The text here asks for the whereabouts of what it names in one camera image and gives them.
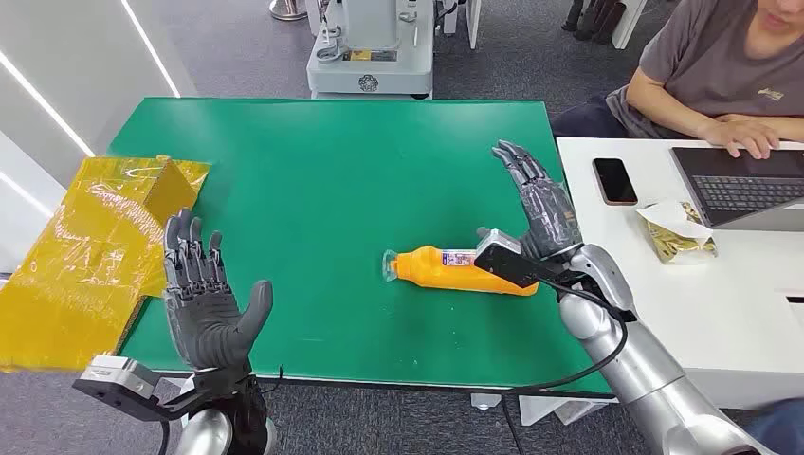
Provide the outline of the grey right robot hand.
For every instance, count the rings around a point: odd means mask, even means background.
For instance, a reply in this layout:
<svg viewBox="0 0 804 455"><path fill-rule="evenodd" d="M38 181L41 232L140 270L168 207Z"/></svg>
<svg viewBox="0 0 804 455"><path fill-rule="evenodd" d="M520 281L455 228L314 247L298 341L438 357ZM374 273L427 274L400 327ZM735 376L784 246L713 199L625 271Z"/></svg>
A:
<svg viewBox="0 0 804 455"><path fill-rule="evenodd" d="M491 149L509 172L521 200L528 230L515 238L497 229L480 227L476 253L499 244L531 261L543 261L583 244L576 212L566 191L522 146L499 140Z"/></svg>

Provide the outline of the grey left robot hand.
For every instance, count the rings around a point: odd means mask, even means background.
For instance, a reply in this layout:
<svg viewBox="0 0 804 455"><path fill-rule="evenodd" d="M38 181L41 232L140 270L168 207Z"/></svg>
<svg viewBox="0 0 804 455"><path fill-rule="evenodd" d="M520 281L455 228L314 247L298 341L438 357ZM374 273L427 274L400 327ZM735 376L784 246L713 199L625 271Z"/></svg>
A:
<svg viewBox="0 0 804 455"><path fill-rule="evenodd" d="M194 371L240 367L263 330L273 307L269 280L252 285L245 310L228 282L222 233L205 243L202 219L183 208L171 216L163 235L163 292L174 347Z"/></svg>

